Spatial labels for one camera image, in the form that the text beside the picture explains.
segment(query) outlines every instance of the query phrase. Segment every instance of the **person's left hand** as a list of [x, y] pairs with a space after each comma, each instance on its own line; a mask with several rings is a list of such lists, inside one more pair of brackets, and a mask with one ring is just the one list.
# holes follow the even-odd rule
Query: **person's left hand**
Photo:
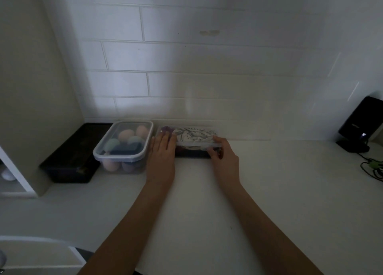
[[174, 157], [177, 136], [169, 132], [152, 137], [146, 167], [146, 184], [170, 188], [175, 177]]

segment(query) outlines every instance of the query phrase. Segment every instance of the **black speaker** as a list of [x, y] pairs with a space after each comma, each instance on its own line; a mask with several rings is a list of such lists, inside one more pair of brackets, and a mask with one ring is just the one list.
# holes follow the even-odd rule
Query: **black speaker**
[[383, 123], [383, 101], [367, 96], [339, 129], [347, 140], [337, 144], [351, 153], [364, 153], [370, 150], [366, 145], [371, 135]]

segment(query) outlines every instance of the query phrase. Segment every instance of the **person's right hand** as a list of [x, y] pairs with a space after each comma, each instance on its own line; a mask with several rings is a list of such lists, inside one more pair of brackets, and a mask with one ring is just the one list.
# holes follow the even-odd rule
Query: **person's right hand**
[[227, 192], [241, 185], [239, 182], [239, 158], [226, 139], [214, 136], [214, 141], [222, 144], [220, 155], [212, 148], [208, 148], [207, 151], [213, 162], [214, 176], [218, 185], [224, 192]]

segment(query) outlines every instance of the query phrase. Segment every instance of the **plastic container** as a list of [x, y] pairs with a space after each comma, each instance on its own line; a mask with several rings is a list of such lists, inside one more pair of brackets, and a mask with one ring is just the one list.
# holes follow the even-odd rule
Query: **plastic container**
[[221, 144], [213, 140], [213, 136], [218, 135], [213, 127], [164, 125], [158, 128], [156, 136], [161, 131], [177, 135], [176, 157], [210, 158], [207, 148], [211, 147], [216, 152], [221, 150]]
[[94, 158], [109, 172], [143, 172], [153, 126], [151, 121], [114, 123], [93, 150]]
[[100, 166], [92, 155], [94, 147], [112, 126], [110, 123], [85, 123], [40, 168], [55, 183], [88, 183]]

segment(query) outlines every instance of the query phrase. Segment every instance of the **black device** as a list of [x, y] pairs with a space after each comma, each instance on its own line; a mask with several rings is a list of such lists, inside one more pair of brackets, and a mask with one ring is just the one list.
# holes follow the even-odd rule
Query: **black device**
[[93, 149], [111, 126], [110, 123], [83, 124], [40, 168], [55, 183], [88, 183], [100, 165]]
[[346, 140], [336, 143], [350, 153], [368, 152], [368, 139], [382, 123], [383, 101], [367, 96], [338, 131]]

